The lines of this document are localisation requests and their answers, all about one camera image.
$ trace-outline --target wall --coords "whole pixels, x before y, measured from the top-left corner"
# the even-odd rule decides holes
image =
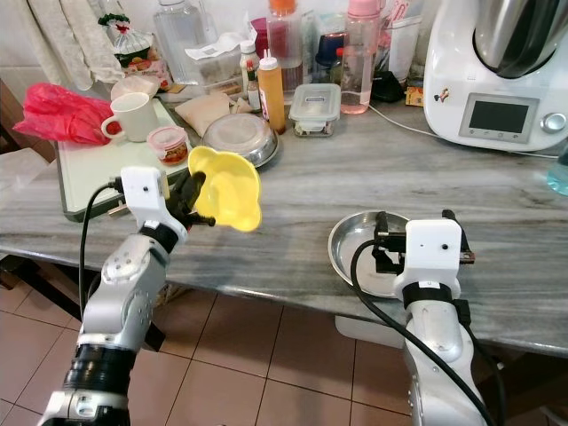
[[[347,9],[348,0],[297,0],[305,10],[335,12]],[[430,28],[441,0],[424,0],[422,29],[416,47],[416,60],[426,58]],[[159,8],[158,0],[120,0],[133,26],[143,31],[154,29],[153,13]],[[268,0],[205,0],[213,15],[219,32],[239,29],[244,12],[251,19],[268,13]],[[16,99],[23,101],[26,88],[33,83],[45,81],[24,31],[12,0],[0,3],[0,78],[10,88]]]

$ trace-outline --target appliance knob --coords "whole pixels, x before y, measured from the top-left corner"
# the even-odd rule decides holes
[[[546,114],[540,119],[540,127],[547,133],[557,133],[566,125],[566,116],[560,113]]]

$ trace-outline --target pink water bottle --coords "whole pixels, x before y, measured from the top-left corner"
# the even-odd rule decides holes
[[[369,108],[379,41],[378,0],[350,0],[343,47],[341,112],[362,114]]]

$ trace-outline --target food container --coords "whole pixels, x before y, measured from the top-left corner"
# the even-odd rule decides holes
[[[339,119],[341,90],[337,84],[302,84],[294,92],[290,119],[294,133],[299,137],[327,137],[334,132],[334,121]]]
[[[252,114],[229,114],[207,128],[201,145],[239,154],[260,167],[278,151],[278,135],[262,118]]]
[[[187,157],[187,133],[181,127],[160,127],[150,132],[146,141],[166,166],[179,164]]]

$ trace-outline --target marble countertop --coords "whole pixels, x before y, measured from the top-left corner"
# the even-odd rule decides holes
[[[381,109],[428,129],[420,108]],[[288,129],[260,170],[261,227],[194,227],[172,254],[168,280],[373,320],[329,262],[331,229],[366,209],[432,218],[449,208],[477,254],[459,276],[477,336],[568,357],[568,197],[548,189],[551,165],[416,134],[373,112],[342,116],[332,138],[296,138]],[[87,265],[100,268],[135,231],[130,215],[92,219]],[[63,216],[55,164],[0,209],[0,252],[77,265],[80,234]],[[379,305],[404,320],[401,302]]]

